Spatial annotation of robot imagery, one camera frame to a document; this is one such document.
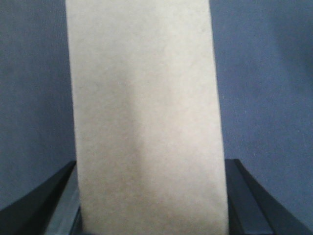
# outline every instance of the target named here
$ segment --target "gray fabric backdrop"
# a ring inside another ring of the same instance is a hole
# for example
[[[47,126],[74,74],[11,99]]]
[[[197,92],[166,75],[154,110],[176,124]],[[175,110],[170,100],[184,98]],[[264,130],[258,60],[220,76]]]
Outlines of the gray fabric backdrop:
[[[313,2],[211,1],[226,158],[313,230]],[[63,0],[0,0],[0,209],[75,158]]]
[[[75,158],[63,0],[0,0],[0,209]]]
[[[313,229],[313,1],[211,1],[226,158]]]

